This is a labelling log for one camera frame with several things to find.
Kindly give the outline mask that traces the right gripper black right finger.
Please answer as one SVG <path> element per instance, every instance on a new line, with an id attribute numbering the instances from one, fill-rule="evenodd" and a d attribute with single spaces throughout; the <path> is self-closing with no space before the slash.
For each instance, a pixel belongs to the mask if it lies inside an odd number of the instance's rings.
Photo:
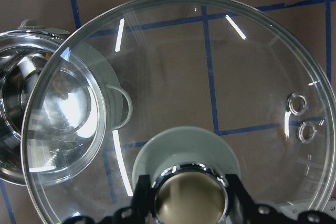
<path id="1" fill-rule="evenodd" d="M 256 203 L 236 174 L 226 174 L 231 223 L 335 223 L 328 214 L 308 210 L 292 219 L 268 204 Z"/>

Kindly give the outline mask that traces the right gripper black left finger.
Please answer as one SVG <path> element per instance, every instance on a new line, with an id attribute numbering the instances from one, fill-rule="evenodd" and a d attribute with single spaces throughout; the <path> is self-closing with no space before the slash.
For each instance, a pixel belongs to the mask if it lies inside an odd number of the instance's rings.
<path id="1" fill-rule="evenodd" d="M 112 216 L 103 217 L 98 223 L 145 223 L 152 196 L 150 175 L 140 175 L 130 206 L 118 209 Z"/>

